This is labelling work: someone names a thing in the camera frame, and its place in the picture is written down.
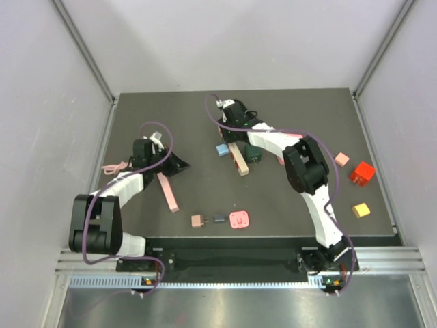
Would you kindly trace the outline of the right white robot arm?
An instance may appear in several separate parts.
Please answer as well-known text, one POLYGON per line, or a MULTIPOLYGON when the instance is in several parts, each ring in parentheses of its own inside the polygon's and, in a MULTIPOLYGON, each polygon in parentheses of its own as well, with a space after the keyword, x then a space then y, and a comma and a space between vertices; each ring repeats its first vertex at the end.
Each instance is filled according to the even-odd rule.
POLYGON ((330 173, 323 152, 328 148, 310 133, 301 132, 301 138, 292 137, 284 129, 275 129, 251 113, 243 102, 236 99, 215 100, 221 111, 217 120, 223 141, 228 144, 244 142, 261 148, 282 159, 289 184, 301 194, 315 228, 319 262, 315 271, 335 270, 350 257, 350 270, 356 269, 357 258, 352 239, 341 229, 335 218, 333 199, 338 194, 339 173, 335 170, 335 190, 330 195, 330 173))

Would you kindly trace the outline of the yellow orange plug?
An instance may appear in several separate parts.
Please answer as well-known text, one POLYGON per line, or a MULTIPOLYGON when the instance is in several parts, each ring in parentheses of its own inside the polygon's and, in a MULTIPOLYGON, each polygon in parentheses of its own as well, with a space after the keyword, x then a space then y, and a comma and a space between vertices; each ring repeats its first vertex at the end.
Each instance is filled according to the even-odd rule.
POLYGON ((366 203, 357 204, 352 207, 352 212, 356 218, 362 218, 371 214, 371 211, 366 203))

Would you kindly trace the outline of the dark green cube socket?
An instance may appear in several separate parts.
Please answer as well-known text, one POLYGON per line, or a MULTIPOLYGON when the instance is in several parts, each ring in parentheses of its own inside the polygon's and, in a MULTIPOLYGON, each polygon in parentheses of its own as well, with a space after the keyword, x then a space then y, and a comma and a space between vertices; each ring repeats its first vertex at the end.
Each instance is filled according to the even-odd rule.
POLYGON ((244 159, 246 163, 259 163, 262 159, 262 149, 246 144, 244 147, 244 159))

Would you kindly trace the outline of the small pink plug adapter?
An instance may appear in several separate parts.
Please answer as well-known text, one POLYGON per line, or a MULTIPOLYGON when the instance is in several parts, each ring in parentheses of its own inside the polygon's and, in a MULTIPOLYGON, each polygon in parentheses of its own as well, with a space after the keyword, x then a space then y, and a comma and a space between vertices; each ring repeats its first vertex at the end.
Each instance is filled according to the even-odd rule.
POLYGON ((196 214, 196 215, 191 216, 191 227, 192 228, 202 228, 208 222, 209 222, 209 219, 205 215, 196 214))

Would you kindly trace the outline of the peach plug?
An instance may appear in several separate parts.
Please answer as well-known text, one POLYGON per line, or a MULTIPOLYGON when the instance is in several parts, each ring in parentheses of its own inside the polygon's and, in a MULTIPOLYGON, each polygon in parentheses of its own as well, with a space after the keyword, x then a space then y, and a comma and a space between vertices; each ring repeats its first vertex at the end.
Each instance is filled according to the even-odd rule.
POLYGON ((350 157, 340 152, 334 157, 334 160, 340 167, 344 167, 350 161, 350 157))

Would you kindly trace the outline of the pink long power strip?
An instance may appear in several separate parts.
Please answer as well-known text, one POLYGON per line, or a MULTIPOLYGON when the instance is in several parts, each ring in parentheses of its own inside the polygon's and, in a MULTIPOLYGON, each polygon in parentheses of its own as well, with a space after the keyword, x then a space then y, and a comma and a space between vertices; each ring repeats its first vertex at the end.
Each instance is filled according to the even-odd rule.
POLYGON ((163 190, 163 193, 164 193, 165 199, 167 201, 167 205, 169 207, 169 210, 172 213, 178 212, 180 209, 179 209, 178 203, 175 199, 175 196, 173 194, 173 190, 172 190, 171 185, 169 183, 169 179, 162 173, 158 173, 157 177, 158 177, 158 181, 160 183, 161 189, 163 190))

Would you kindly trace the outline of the beige power strip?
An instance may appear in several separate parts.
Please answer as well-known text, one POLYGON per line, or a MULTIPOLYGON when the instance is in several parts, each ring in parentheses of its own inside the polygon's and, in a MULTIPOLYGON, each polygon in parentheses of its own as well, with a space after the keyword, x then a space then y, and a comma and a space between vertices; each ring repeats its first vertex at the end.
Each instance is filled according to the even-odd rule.
POLYGON ((238 173, 240 176, 246 176, 249 174, 249 168, 246 164, 246 161, 239 150, 236 143, 229 143, 227 144, 229 148, 230 155, 233 159, 234 165, 236 166, 236 169, 238 170, 238 173))

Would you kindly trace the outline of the pink triangular socket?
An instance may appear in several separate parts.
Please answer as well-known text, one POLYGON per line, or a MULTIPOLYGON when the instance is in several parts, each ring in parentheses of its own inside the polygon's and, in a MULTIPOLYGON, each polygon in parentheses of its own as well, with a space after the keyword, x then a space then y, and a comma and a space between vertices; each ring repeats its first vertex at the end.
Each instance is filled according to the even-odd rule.
MULTIPOLYGON (((289 135, 290 137, 296 138, 296 139, 302 138, 301 134, 288 133, 287 135, 289 135)), ((282 165, 282 166, 285 165, 285 162, 284 162, 283 158, 278 156, 277 159, 278 159, 278 162, 279 162, 280 165, 282 165)))

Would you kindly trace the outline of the small pink usb plug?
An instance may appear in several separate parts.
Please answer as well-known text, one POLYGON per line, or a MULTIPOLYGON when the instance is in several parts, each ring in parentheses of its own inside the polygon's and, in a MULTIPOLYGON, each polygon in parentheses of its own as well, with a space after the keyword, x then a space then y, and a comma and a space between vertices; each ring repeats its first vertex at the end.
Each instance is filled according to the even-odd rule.
POLYGON ((245 210, 241 210, 230 213, 229 224, 233 229, 247 228, 250 224, 248 212, 245 210))

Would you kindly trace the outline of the red cube plug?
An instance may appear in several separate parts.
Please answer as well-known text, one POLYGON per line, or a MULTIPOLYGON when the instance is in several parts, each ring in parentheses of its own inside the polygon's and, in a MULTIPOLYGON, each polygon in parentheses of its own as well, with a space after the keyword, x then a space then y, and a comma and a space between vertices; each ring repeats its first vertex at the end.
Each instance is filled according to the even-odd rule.
POLYGON ((376 169, 362 161, 358 164, 356 169, 350 174, 349 179, 356 185, 360 187, 364 187, 368 184, 368 182, 373 178, 376 169))

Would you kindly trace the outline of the blue plug adapter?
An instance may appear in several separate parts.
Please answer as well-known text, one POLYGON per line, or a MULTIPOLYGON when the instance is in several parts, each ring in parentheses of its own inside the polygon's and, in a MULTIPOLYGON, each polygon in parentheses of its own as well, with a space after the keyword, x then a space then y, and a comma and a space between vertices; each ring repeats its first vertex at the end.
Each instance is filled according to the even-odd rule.
POLYGON ((217 145, 216 146, 216 151, 217 151, 217 154, 220 157, 229 154, 229 148, 228 148, 227 144, 225 144, 225 143, 217 145))

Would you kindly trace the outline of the small purple grey plug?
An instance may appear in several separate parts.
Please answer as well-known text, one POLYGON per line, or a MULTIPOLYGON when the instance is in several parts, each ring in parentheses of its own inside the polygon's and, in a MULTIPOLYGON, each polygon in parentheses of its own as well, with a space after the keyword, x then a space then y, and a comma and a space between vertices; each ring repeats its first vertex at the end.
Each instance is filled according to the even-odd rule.
POLYGON ((224 214, 217 214, 214 216, 215 223, 225 223, 227 216, 224 214))

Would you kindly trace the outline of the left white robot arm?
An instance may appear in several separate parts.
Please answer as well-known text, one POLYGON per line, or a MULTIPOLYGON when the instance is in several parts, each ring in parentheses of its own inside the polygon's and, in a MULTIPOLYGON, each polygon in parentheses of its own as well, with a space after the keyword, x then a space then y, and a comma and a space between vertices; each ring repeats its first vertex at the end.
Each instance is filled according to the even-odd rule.
POLYGON ((127 167, 105 187, 75 197, 72 207, 68 247, 75 253, 131 257, 140 271, 154 265, 155 255, 147 250, 147 239, 123 231, 121 209, 141 193, 157 175, 172 177, 190 165, 169 151, 160 140, 160 133, 133 141, 132 156, 127 167))

